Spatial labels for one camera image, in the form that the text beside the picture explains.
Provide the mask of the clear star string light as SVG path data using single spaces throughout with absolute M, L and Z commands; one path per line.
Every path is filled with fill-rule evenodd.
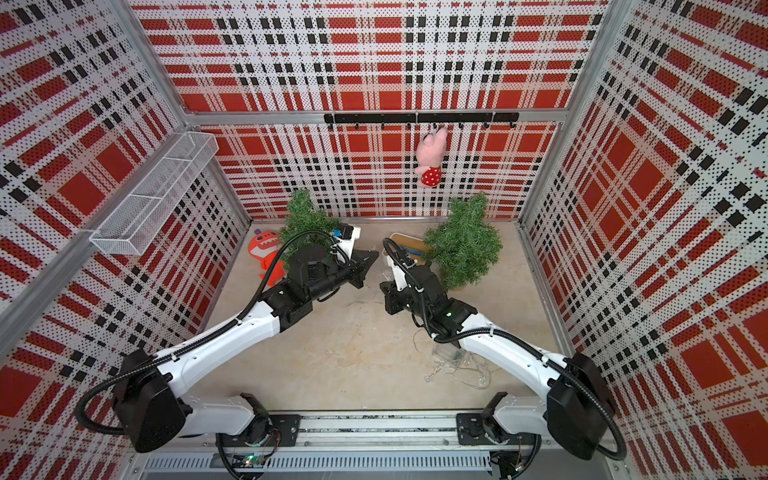
M 344 286 L 334 303 L 334 313 L 344 318 L 378 318 L 386 316 L 385 297 L 377 283 L 362 289 Z

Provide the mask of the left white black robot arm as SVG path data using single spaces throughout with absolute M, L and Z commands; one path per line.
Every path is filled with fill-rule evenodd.
M 359 250 L 360 231 L 345 225 L 339 233 L 310 231 L 314 242 L 289 260 L 289 272 L 273 287 L 259 285 L 237 315 L 178 345 L 125 356 L 119 372 L 92 387 L 77 402 L 74 416 L 83 428 L 126 436 L 139 453 L 157 450 L 176 438 L 207 434 L 252 437 L 264 434 L 269 414 L 251 394 L 202 400 L 194 385 L 253 345 L 296 325 L 315 302 L 330 299 L 342 286 L 360 289 L 378 259 Z

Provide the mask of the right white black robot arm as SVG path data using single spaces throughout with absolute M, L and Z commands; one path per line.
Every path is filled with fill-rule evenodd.
M 525 384 L 537 399 L 530 413 L 499 393 L 485 408 L 483 428 L 494 442 L 517 433 L 549 434 L 573 456 L 621 461 L 627 442 L 615 420 L 617 405 L 595 362 L 582 353 L 547 351 L 503 330 L 475 307 L 447 295 L 427 265 L 411 259 L 393 239 L 383 241 L 394 278 L 380 288 L 385 309 L 411 314 L 437 344 L 476 354 Z

